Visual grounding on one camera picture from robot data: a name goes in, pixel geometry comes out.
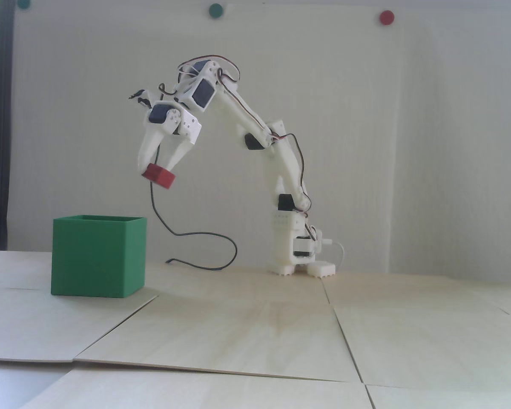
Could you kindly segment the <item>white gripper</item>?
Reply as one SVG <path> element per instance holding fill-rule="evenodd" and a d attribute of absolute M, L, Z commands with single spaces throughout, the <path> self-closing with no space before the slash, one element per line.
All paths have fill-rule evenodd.
<path fill-rule="evenodd" d="M 172 171 L 197 143 L 201 123 L 181 104 L 144 101 L 145 134 L 138 152 L 138 172 L 145 172 L 160 144 L 165 144 L 165 169 Z"/>

